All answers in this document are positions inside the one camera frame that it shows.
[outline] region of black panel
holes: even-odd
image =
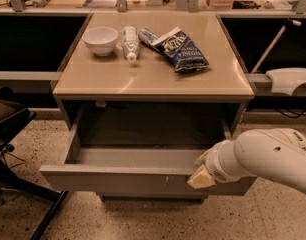
[[[17,94],[17,101],[30,108],[56,108],[57,103],[52,93],[21,93]]]
[[[256,96],[253,100],[250,101],[248,110],[256,108],[306,110],[306,97]]]
[[[57,71],[85,16],[0,16],[0,71]]]
[[[222,20],[249,72],[285,23],[285,19]],[[306,67],[306,19],[302,19],[301,22],[300,27],[286,28],[281,39],[260,66],[261,72],[284,67]]]

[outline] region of bottle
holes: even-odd
[[[139,51],[139,39],[136,28],[133,26],[125,26],[122,30],[122,47],[124,57],[129,62],[136,61]]]

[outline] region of counter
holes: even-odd
[[[194,160],[229,138],[254,97],[220,20],[213,12],[130,11],[95,13],[87,29],[125,25],[162,35],[179,26],[208,59],[207,70],[174,72],[165,57],[141,44],[135,64],[121,41],[107,57],[80,40],[54,91],[71,135],[62,164],[43,165],[59,190],[94,191],[109,197],[203,199],[243,194],[250,179],[194,190],[186,184]]]

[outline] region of drawer front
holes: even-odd
[[[212,123],[209,124],[207,129],[205,128],[207,127],[205,118],[202,120],[202,126],[194,118],[194,121],[191,121],[194,122],[197,129],[194,133],[191,132],[194,128],[192,125],[187,128],[183,128],[183,126],[174,128],[174,126],[171,126],[169,131],[168,127],[163,126],[167,137],[169,137],[173,127],[175,130],[181,131],[181,133],[178,132],[172,136],[179,138],[184,136],[189,143],[181,143],[183,140],[179,142],[178,139],[171,138],[171,141],[153,145],[151,141],[147,140],[150,140],[151,136],[154,137],[154,132],[153,135],[152,133],[146,135],[146,132],[142,129],[145,125],[132,127],[132,123],[126,122],[126,129],[120,126],[124,119],[129,119],[131,115],[134,115],[133,111],[127,112],[124,119],[123,115],[118,111],[119,118],[117,120],[112,117],[104,117],[104,120],[101,111],[94,110],[94,107],[91,108],[91,111],[89,109],[89,107],[82,106],[76,117],[68,140],[67,146],[69,148],[64,154],[63,164],[43,165],[40,169],[44,177],[56,190],[94,191],[102,196],[117,197],[195,199],[205,198],[210,194],[242,195],[253,182],[250,179],[246,179],[237,183],[219,184],[202,190],[195,190],[187,184],[188,178],[196,169],[194,161],[210,147],[207,144],[211,144],[210,141],[204,141],[202,138],[203,136],[205,136],[205,139],[208,137],[208,135],[203,135],[203,130],[222,127],[221,125],[216,125],[220,124],[222,118],[210,117],[209,121]],[[187,113],[188,110],[185,110],[185,117],[188,116]],[[144,117],[143,115],[141,117],[135,114],[135,117],[139,118],[142,123],[145,120],[150,124],[152,122],[154,124],[158,123],[158,120],[152,121],[152,118],[147,118],[147,116],[147,114]],[[113,128],[107,128],[109,127],[108,121],[113,122],[114,130]],[[174,122],[180,123],[181,120],[176,117],[175,119],[173,118],[173,124]],[[147,129],[150,132],[152,129],[157,128],[159,134],[161,134],[163,133],[161,127],[151,125]],[[105,128],[108,129],[108,135],[104,134]],[[128,136],[124,135],[128,131],[131,131],[130,134]],[[209,135],[211,136],[211,142],[216,139],[223,139],[223,130],[214,130],[213,134],[214,136],[212,134]],[[114,136],[117,136],[117,142],[114,141]],[[203,141],[194,142],[192,140],[195,138],[190,136],[198,136]],[[157,136],[154,140],[160,140],[160,136]]]

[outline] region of open drawer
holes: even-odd
[[[204,199],[244,194],[254,179],[194,190],[195,159],[224,139],[221,104],[114,102],[81,105],[61,165],[43,165],[56,190],[102,197]]]

